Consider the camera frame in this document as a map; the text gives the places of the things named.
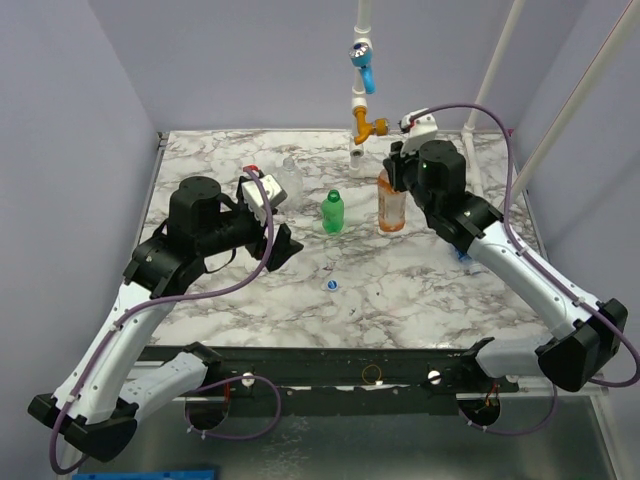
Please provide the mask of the orange plastic bottle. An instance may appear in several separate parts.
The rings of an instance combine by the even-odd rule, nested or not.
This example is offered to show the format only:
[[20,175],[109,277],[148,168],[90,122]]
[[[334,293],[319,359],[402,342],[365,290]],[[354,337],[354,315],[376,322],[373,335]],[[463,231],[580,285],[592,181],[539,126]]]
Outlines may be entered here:
[[405,226],[406,193],[395,191],[385,169],[377,177],[378,226],[382,232],[401,231]]

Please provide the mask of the green plastic bottle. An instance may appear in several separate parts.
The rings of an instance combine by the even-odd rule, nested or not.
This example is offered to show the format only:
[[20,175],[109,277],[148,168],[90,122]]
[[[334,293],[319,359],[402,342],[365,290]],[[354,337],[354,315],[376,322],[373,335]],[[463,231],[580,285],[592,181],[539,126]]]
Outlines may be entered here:
[[338,190],[332,189],[321,204],[322,227],[328,234],[337,234],[344,227],[344,201]]

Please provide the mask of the clear plastic bottle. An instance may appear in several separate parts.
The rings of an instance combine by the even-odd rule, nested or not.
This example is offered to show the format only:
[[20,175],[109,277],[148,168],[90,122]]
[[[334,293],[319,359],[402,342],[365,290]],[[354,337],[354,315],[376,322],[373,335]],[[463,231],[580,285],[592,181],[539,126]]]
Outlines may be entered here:
[[275,177],[287,195],[282,206],[289,210],[295,210],[299,206],[303,194],[303,175],[295,159],[285,158]]

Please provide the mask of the blue label plastic bottle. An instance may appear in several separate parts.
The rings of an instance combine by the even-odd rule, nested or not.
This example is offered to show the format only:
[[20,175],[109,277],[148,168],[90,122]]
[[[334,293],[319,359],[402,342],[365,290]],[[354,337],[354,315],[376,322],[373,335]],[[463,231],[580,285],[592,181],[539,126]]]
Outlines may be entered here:
[[474,276],[474,275],[478,275],[478,274],[483,272],[482,265],[479,262],[477,262],[476,260],[474,260],[467,253],[462,252],[461,250],[459,250],[457,248],[453,248],[453,250],[454,250],[454,253],[456,255],[457,260],[462,265],[463,270],[465,271],[466,274]]

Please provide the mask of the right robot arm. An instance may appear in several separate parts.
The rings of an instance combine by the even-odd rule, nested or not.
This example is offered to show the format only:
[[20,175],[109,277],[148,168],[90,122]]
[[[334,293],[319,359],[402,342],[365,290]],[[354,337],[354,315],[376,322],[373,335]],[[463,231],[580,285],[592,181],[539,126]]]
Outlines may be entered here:
[[537,252],[508,235],[503,215],[466,188],[466,160],[450,141],[431,140],[404,154],[395,141],[383,165],[391,186],[408,192],[430,229],[508,285],[543,320],[548,332],[516,340],[484,339],[460,379],[480,392],[507,375],[544,376],[579,391],[618,352],[613,327],[624,328],[627,308],[601,301],[567,280]]

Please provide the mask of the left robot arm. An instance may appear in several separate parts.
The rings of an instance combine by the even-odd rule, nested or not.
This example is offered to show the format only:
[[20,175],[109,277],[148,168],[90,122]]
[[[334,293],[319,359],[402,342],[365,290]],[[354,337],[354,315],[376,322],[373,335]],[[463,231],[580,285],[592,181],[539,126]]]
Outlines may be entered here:
[[111,312],[82,360],[52,393],[37,395],[29,414],[51,428],[50,460],[63,438],[83,457],[108,462],[159,408],[189,392],[214,393],[227,381],[253,380],[232,371],[223,356],[200,343],[184,347],[137,380],[128,375],[160,323],[190,299],[189,287],[208,273],[205,261],[245,248],[259,264],[247,278],[222,289],[238,291],[262,270],[275,271],[303,246],[273,216],[287,192],[271,174],[248,167],[236,196],[206,176],[182,180],[171,194],[168,216],[132,253]]

